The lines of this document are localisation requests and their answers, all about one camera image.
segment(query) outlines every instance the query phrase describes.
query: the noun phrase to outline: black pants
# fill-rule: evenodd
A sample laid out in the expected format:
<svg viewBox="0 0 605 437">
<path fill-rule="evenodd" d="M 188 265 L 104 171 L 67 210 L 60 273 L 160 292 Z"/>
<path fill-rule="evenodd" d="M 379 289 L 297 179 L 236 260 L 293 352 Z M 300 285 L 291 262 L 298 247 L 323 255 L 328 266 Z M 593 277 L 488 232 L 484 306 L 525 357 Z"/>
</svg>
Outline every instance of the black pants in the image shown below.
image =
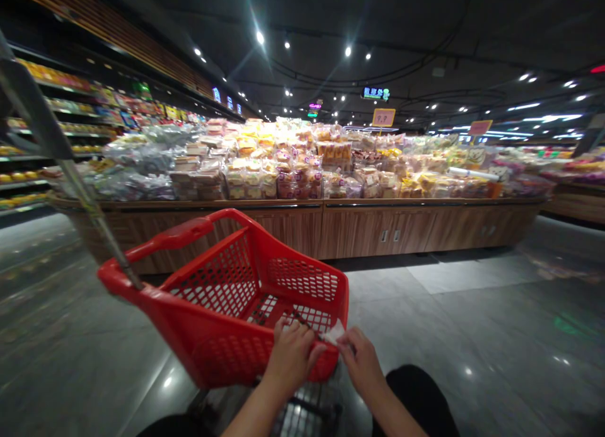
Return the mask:
<svg viewBox="0 0 605 437">
<path fill-rule="evenodd" d="M 429 437 L 459 437 L 456 423 L 449 412 L 447 401 L 435 381 L 418 366 L 408 364 L 386 375 L 386 383 Z M 160 419 L 141 432 L 138 437 L 211 437 L 213 434 L 187 415 Z M 384 437 L 374 420 L 372 437 Z"/>
<path fill-rule="evenodd" d="M 389 372 L 386 383 L 429 437 L 459 437 L 445 396 L 431 376 L 418 366 L 408 364 Z M 372 437 L 384 435 L 374 420 Z"/>
</svg>

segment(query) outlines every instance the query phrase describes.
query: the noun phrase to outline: red shopping basket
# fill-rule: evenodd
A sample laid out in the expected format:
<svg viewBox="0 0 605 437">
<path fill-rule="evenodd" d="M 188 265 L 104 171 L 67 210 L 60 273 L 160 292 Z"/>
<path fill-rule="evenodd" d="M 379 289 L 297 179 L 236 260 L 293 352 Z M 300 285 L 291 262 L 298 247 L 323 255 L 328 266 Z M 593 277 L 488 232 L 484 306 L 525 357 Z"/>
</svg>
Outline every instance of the red shopping basket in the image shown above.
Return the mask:
<svg viewBox="0 0 605 437">
<path fill-rule="evenodd" d="M 194 218 L 156 235 L 126 253 L 131 262 L 155 251 L 180 249 L 232 218 L 242 229 L 172 274 L 159 288 L 139 291 L 115 259 L 98 276 L 112 293 L 144 311 L 200 388 L 251 385 L 267 367 L 273 328 L 282 316 L 316 333 L 339 318 L 347 326 L 349 282 L 342 272 L 307 257 L 272 237 L 235 209 Z M 333 346 L 309 376 L 325 382 L 338 361 Z"/>
</svg>

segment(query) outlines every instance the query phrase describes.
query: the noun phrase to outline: display table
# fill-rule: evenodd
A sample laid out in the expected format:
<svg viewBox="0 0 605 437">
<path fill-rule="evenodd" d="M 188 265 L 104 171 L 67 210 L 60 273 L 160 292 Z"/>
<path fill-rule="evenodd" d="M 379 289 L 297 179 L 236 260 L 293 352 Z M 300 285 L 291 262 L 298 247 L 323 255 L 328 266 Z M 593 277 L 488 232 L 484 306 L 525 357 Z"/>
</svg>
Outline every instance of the display table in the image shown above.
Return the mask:
<svg viewBox="0 0 605 437">
<path fill-rule="evenodd" d="M 605 224 L 605 187 L 560 184 L 542 210 L 590 223 Z"/>
<path fill-rule="evenodd" d="M 225 207 L 243 211 L 293 249 L 317 259 L 447 251 L 514 245 L 544 199 L 309 199 L 271 201 L 101 202 L 108 224 L 126 250 L 155 234 Z M 100 263 L 110 255 L 78 201 L 50 193 Z M 222 220 L 211 234 L 178 251 L 135 264 L 139 274 L 169 273 L 237 230 Z"/>
</svg>

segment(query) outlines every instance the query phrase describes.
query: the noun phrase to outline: basket handle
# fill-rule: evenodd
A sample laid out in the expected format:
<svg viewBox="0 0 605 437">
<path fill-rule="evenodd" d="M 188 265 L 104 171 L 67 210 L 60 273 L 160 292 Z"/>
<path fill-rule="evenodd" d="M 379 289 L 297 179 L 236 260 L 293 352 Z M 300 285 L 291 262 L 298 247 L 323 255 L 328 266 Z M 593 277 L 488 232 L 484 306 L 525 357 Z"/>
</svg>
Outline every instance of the basket handle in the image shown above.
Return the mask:
<svg viewBox="0 0 605 437">
<path fill-rule="evenodd" d="M 244 227 L 258 226 L 256 221 L 244 215 L 242 212 L 233 208 L 226 208 L 202 218 L 190 219 L 178 226 L 163 231 L 148 242 L 126 251 L 126 257 L 129 262 L 137 262 L 159 250 L 181 249 L 212 232 L 212 230 L 214 230 L 214 223 L 223 218 L 231 218 Z M 108 288 L 111 288 L 112 286 L 130 286 L 130 281 L 122 272 L 115 259 L 106 261 L 99 268 L 97 275 Z"/>
</svg>

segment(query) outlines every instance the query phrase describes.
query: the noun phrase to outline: hand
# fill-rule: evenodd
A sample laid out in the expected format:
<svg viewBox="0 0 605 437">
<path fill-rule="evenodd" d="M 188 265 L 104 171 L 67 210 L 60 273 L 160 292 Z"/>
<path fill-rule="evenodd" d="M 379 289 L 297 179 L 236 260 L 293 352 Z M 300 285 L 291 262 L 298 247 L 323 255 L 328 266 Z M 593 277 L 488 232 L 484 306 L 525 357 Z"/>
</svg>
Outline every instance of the hand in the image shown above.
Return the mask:
<svg viewBox="0 0 605 437">
<path fill-rule="evenodd" d="M 371 408 L 371 402 L 383 396 L 385 391 L 390 392 L 374 345 L 357 327 L 348 329 L 337 342 L 338 351 L 347 365 L 353 386 Z"/>
<path fill-rule="evenodd" d="M 306 325 L 294 320 L 284 330 L 285 317 L 275 324 L 275 345 L 260 387 L 283 404 L 300 388 L 317 363 L 326 346 L 317 344 L 311 350 L 315 333 Z"/>
</svg>

